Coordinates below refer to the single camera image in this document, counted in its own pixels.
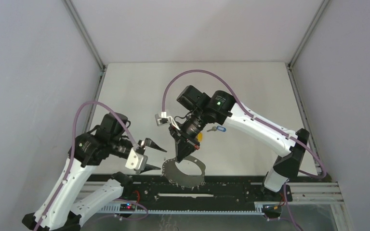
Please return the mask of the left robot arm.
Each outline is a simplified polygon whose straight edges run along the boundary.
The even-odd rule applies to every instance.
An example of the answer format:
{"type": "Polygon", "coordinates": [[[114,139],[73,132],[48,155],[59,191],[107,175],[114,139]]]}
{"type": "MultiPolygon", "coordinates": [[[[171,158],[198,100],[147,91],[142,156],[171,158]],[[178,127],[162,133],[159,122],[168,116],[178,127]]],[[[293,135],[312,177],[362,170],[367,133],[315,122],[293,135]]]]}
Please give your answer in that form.
{"type": "Polygon", "coordinates": [[[22,223],[31,231],[79,231],[87,220],[115,199],[128,200],[133,195],[132,178],[122,172],[114,173],[99,189],[78,200],[77,197],[95,169],[110,155],[126,160],[126,168],[137,174],[158,170],[147,164],[146,147],[165,151],[150,138],[140,140],[134,147],[124,130],[130,121],[123,114],[104,115],[101,124],[76,137],[65,167],[43,205],[34,213],[24,215],[22,223]]]}

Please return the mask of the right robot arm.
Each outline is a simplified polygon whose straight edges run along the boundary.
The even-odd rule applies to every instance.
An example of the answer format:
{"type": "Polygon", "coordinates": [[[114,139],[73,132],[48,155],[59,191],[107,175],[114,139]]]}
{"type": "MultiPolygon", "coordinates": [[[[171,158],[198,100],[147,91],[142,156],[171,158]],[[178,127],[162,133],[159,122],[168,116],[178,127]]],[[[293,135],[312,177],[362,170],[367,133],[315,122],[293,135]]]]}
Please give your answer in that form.
{"type": "Polygon", "coordinates": [[[309,132],[283,128],[260,115],[253,115],[235,97],[218,90],[212,96],[187,86],[177,97],[177,102],[188,110],[180,123],[175,117],[161,113],[161,122],[169,123],[170,135],[175,140],[176,160],[181,162],[200,148],[197,136],[208,124],[224,125],[244,132],[270,147],[277,158],[265,176],[261,195],[274,201],[280,195],[284,183],[298,176],[309,140],[309,132]]]}

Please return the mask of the key with yellow tag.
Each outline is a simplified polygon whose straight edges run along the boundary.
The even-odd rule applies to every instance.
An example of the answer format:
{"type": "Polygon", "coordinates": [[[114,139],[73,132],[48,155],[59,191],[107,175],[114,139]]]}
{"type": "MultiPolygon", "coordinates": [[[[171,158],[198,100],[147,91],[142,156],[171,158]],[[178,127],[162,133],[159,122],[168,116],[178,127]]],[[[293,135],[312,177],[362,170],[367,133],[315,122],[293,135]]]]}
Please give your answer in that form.
{"type": "Polygon", "coordinates": [[[203,139],[203,134],[202,134],[202,132],[200,132],[200,133],[197,135],[197,140],[198,140],[198,142],[202,142],[202,139],[203,139]]]}

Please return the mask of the key with blue tag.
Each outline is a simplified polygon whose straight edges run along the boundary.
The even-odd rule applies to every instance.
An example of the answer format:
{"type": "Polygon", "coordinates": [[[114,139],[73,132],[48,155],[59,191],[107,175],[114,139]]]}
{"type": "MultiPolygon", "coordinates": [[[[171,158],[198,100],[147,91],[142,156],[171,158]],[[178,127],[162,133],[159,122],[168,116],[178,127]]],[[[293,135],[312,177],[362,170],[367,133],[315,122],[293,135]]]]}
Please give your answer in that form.
{"type": "Polygon", "coordinates": [[[226,132],[226,128],[222,126],[214,126],[210,129],[208,129],[206,132],[211,132],[211,131],[221,131],[221,132],[226,132]]]}

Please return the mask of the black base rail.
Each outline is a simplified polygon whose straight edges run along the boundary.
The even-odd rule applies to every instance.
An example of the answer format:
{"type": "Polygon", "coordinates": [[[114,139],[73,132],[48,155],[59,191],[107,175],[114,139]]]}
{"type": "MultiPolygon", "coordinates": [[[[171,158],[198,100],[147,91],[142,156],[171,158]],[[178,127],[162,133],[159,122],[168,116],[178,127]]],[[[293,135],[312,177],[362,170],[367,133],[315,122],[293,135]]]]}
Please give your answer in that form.
{"type": "Polygon", "coordinates": [[[291,202],[290,187],[273,192],[255,176],[207,176],[187,188],[158,175],[132,175],[133,182],[120,196],[145,206],[149,212],[261,212],[260,203],[291,202]]]}

